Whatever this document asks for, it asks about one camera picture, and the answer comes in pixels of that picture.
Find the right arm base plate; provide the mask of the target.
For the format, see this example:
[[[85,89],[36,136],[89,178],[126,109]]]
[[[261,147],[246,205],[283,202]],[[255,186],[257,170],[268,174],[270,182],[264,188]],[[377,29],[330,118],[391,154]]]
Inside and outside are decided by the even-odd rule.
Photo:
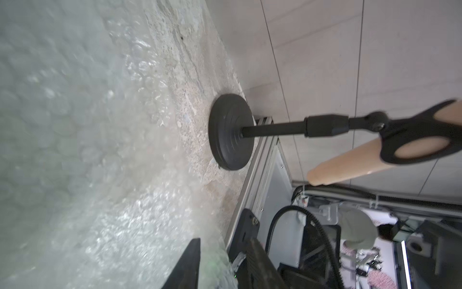
[[[251,238],[256,238],[259,232],[260,222],[248,208],[244,208],[239,217],[236,230],[229,247],[228,256],[230,262],[234,262],[236,257],[245,252],[247,242]]]

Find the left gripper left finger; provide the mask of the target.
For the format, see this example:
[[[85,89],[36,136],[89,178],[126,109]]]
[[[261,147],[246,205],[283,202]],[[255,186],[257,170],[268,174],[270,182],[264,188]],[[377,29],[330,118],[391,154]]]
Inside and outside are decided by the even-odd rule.
[[[194,238],[185,248],[162,289],[198,289],[200,256],[201,240]]]

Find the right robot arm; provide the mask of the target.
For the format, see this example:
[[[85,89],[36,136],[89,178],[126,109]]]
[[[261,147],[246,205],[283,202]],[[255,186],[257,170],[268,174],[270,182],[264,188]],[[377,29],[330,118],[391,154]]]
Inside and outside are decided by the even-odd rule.
[[[289,205],[281,208],[269,226],[265,252],[270,253],[274,231],[280,218],[288,212],[304,215],[306,225],[302,243],[298,246],[299,265],[297,267],[281,263],[278,272],[290,289],[344,289],[340,274],[340,227],[326,226],[309,210]]]

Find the bubble wrap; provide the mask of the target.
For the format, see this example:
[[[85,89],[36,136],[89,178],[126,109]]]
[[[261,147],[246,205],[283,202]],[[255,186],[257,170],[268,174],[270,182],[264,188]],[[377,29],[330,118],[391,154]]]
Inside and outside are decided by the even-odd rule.
[[[1,287],[160,289],[199,238],[198,287],[237,288],[206,137],[236,87],[204,1],[2,1]]]

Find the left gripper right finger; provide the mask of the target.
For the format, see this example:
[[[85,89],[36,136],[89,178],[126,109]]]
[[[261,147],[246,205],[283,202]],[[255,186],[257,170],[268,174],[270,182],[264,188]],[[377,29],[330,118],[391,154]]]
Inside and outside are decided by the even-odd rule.
[[[247,242],[245,252],[250,289],[288,288],[256,238]]]

